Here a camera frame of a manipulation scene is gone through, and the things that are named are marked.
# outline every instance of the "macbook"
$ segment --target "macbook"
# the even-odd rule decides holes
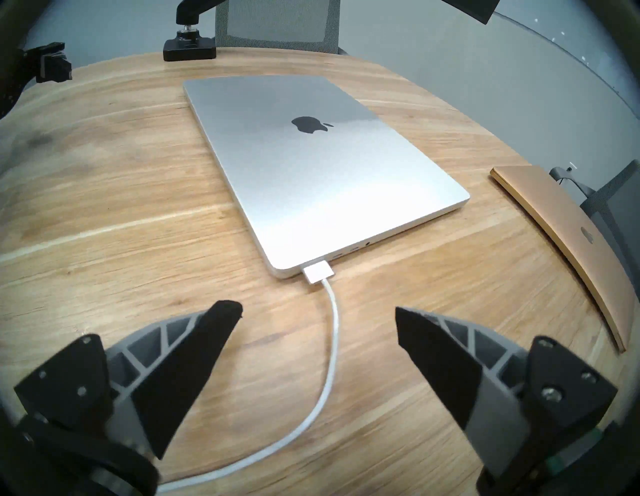
[[[319,76],[185,81],[272,274],[286,278],[461,207],[469,194]]]

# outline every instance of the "gold macbook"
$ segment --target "gold macbook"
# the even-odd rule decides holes
[[[595,224],[540,167],[494,167],[491,176],[540,224],[571,262],[598,303],[618,349],[626,350],[637,297]]]

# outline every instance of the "monitor mount clamp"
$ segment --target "monitor mount clamp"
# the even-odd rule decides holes
[[[216,39],[203,38],[194,26],[200,14],[220,5],[224,0],[182,0],[175,11],[175,23],[182,26],[176,37],[164,43],[163,58],[167,62],[179,60],[207,60],[216,58]]]

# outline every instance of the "office chair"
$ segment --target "office chair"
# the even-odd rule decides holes
[[[587,197],[580,208],[607,240],[640,298],[640,162],[633,160],[598,191],[560,167],[549,175],[572,181]]]
[[[216,7],[218,47],[341,53],[340,0],[228,0]]]

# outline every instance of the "wooden table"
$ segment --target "wooden table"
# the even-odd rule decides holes
[[[182,494],[473,493],[480,461],[397,345],[396,305],[481,323],[527,349],[546,333],[629,383],[637,346],[617,355],[577,275],[489,178],[526,164],[517,153],[379,65],[220,49],[212,61],[146,54],[79,68],[27,91],[0,122],[0,384],[13,411],[13,386],[79,335],[108,347],[218,299],[242,302],[244,318],[159,463],[164,480],[245,457],[311,410],[328,361],[326,294],[268,274],[182,92],[185,79],[239,74],[326,76],[471,200],[333,263],[342,334],[326,408],[282,452]]]

